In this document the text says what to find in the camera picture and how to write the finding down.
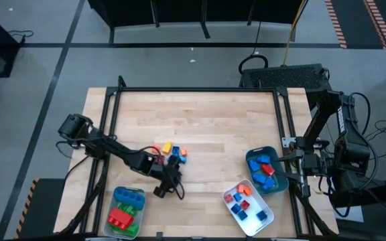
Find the concrete floor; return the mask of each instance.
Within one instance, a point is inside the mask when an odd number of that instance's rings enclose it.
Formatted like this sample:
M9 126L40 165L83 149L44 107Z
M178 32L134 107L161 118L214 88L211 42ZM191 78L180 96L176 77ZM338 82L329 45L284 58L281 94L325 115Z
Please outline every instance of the concrete floor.
M83 0L0 0L0 24L7 30L35 32L27 43L64 43L78 4ZM107 43L109 29L86 2L81 9L73 43ZM199 24L162 24L126 27L115 32L116 43L143 42L253 42L258 23L209 24L211 39L205 39ZM262 23L260 42L286 42L290 27ZM299 21L296 42L337 44L336 34L324 0L310 1ZM90 87L114 86L123 75L128 86L237 86L239 62L251 54L250 48L153 48L109 49L70 48L63 63L44 125L31 159L6 238L12 238L32 180L36 177L63 178L66 158L54 147L60 140L57 129L69 113L81 112ZM280 66L284 49L257 49ZM0 220L13 183L31 139L49 83L54 77L62 48L22 48L10 78L0 79ZM335 90L362 92L372 104L371 124L386 120L386 50L305 49L289 51L287 64L321 63L330 70ZM261 62L245 67L260 68ZM360 122L365 121L365 104L358 100ZM329 121L336 138L336 119ZM330 140L326 129L322 137ZM386 136L373 140L378 154L386 152ZM377 179L386 179L386 157L380 160Z

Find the yellow cable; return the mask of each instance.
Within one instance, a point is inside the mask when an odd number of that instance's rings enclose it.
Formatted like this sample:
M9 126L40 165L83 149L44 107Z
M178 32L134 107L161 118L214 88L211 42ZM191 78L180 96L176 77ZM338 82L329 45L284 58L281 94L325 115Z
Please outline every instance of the yellow cable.
M302 2L300 3L299 9L298 9L298 14L294 18L293 23L296 23L298 21L298 19L300 17L300 12L302 12L302 9L304 8L305 2L306 2L306 0L302 0ZM283 65L285 65L285 62L287 61L288 49L290 48L290 39L292 38L293 30L294 30L294 24L292 24L292 29L290 30L289 35L288 35L287 46L285 47L285 56L284 56Z

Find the red block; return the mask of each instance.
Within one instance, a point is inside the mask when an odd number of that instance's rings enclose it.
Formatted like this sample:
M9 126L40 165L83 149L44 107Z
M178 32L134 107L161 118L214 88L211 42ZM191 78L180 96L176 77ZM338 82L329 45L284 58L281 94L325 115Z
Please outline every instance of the red block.
M272 176L273 173L275 172L275 170L268 164L263 164L261 166L261 170L263 170L263 172L266 173L266 175L268 176Z
M224 200L226 201L227 204L229 204L229 203L233 202L233 196L230 194L227 194L227 195L225 195Z
M128 228L133 222L132 216L118 208L113 208L108 216L108 222L122 230Z
M243 201L241 202L241 208L242 208L243 210L246 210L248 207L249 207L249 203L248 203L247 201L243 200Z

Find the wooden table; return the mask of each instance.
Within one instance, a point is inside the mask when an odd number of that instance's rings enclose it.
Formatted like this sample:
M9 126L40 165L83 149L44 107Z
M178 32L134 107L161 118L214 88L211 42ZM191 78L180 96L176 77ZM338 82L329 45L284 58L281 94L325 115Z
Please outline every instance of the wooden table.
M297 135L303 135L311 120L304 89L289 89ZM99 126L105 88L88 91L83 115ZM109 129L111 106L107 119ZM285 111L282 108L288 135ZM186 197L181 201L168 193L160 199L153 194L159 181L131 171L111 155L99 234L103 235L109 202L117 186L144 189L146 206L139 236L245 237L222 201L222 193L242 178L249 178L245 153L263 146L282 154L272 93L267 92L122 92L115 134L131 149L171 141L188 150L180 169ZM74 151L70 167L84 157ZM72 172L66 182L54 231L60 231L84 202L92 161ZM338 232L332 207L325 195L318 195L318 179L309 177L310 203L334 232ZM255 237L296 237L288 191L264 196L275 214L272 224ZM303 233L308 233L304 210L299 213ZM94 205L87 230L91 230Z

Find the yellow block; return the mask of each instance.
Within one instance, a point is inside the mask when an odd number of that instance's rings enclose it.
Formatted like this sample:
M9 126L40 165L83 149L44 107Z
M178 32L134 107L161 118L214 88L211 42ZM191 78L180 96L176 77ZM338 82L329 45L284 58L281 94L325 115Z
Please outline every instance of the yellow block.
M169 152L171 151L171 148L172 148L172 143L168 141L167 143L165 143L162 151L165 154L169 154Z

